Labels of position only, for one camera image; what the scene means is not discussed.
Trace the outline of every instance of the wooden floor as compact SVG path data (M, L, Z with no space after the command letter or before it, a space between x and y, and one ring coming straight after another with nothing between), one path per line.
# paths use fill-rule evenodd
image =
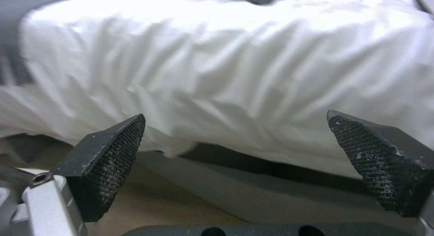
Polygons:
M0 164L49 170L71 149L56 144L34 162L18 165L5 156ZM110 210L97 223L87 223L90 236L119 236L146 225L226 225L247 222L183 190L140 165L130 176Z

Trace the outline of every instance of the black plate with holes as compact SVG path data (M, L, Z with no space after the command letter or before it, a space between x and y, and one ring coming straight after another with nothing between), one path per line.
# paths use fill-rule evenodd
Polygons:
M326 223L283 225L233 225L217 227L151 226L124 236L409 236L375 223Z

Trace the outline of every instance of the round hole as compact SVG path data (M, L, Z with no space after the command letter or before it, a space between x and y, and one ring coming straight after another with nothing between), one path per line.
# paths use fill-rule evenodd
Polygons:
M226 236L226 234L218 227L210 227L205 229L200 236Z
M39 174L38 176L35 176L33 178L33 182L41 182L41 181L43 181L46 178L47 178L46 174Z
M299 236L325 236L325 235L318 228L310 225L305 225L299 229Z

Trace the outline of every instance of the white comforter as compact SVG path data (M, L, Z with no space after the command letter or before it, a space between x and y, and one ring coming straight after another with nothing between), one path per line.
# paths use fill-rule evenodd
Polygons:
M434 148L433 25L409 0L62 1L23 20L35 83L0 86L0 136L76 144L143 113L143 151L208 142L357 176L327 110Z

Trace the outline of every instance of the mesh grip pad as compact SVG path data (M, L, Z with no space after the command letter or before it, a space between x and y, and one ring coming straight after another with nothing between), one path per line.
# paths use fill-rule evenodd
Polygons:
M381 205L401 216L417 216L433 187L434 152L395 127L338 111L329 111L327 119L338 144Z
M128 176L143 137L142 114L104 131L88 134L57 164L85 222L98 221Z

